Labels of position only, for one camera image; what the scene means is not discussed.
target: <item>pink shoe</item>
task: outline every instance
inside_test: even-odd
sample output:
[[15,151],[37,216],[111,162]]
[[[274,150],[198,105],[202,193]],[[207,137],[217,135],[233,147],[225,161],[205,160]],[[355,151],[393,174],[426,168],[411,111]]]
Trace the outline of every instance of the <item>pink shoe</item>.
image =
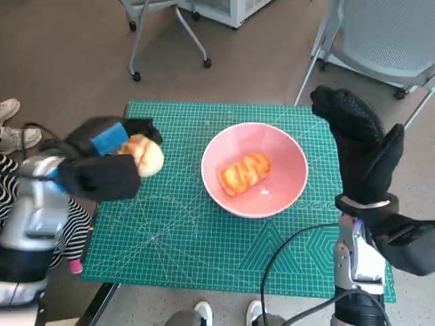
[[80,274],[83,271],[83,265],[79,259],[69,261],[69,269],[73,274]]

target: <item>sneaker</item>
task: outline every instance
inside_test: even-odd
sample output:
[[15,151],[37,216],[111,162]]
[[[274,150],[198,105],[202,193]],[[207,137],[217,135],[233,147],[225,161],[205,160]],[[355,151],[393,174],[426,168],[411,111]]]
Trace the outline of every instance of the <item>sneaker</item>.
[[258,316],[262,315],[263,311],[261,310],[261,301],[254,300],[251,302],[249,307],[247,307],[246,312],[246,326],[252,326],[252,323],[258,318]]
[[16,98],[10,98],[9,100],[0,102],[0,126],[2,126],[6,120],[16,115],[20,106],[20,101]]
[[[24,133],[24,146],[31,148],[42,139],[41,130],[29,128]],[[11,154],[21,150],[21,129],[9,127],[0,128],[0,153]]]
[[207,326],[213,325],[213,312],[211,311],[211,306],[206,301],[198,302],[194,308],[203,319],[206,320]]

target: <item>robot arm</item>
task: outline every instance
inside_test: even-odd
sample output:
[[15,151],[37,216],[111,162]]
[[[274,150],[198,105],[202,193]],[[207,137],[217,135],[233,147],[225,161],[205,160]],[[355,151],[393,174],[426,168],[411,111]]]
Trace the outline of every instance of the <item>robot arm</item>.
[[99,117],[65,142],[45,142],[41,153],[22,163],[19,195],[0,234],[0,325],[45,325],[39,301],[56,236],[67,221],[69,196],[133,198],[140,187],[133,157],[106,155],[136,133],[162,141],[150,119]]
[[[404,127],[385,135],[372,109],[347,90],[320,86],[311,93],[313,113],[330,125],[340,162],[342,212],[334,248],[336,297],[361,289],[384,307],[385,265],[416,275],[435,271],[434,222],[398,214],[398,199],[388,194],[392,173],[403,154]],[[339,301],[332,326],[381,326],[383,313],[366,295]]]

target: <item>pink bowl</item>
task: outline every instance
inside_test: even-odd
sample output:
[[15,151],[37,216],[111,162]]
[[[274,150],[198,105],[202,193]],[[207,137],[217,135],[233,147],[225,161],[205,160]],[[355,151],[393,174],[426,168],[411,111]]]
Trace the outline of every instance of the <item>pink bowl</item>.
[[[271,159],[271,173],[237,197],[220,185],[219,172],[251,152]],[[204,151],[203,183],[210,196],[228,212],[250,219],[277,214],[292,205],[307,184],[308,164],[297,142],[284,131],[249,122],[231,126],[216,135]]]

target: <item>pastry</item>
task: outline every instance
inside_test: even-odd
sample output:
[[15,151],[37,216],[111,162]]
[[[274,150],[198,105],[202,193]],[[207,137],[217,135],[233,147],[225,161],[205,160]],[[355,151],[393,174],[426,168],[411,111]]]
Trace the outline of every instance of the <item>pastry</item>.
[[119,154],[131,154],[141,177],[155,175],[163,166],[164,155],[160,147],[142,134],[134,134],[123,144]]
[[241,161],[225,168],[219,181],[225,192],[235,197],[266,178],[271,171],[271,161],[264,153],[250,153]]

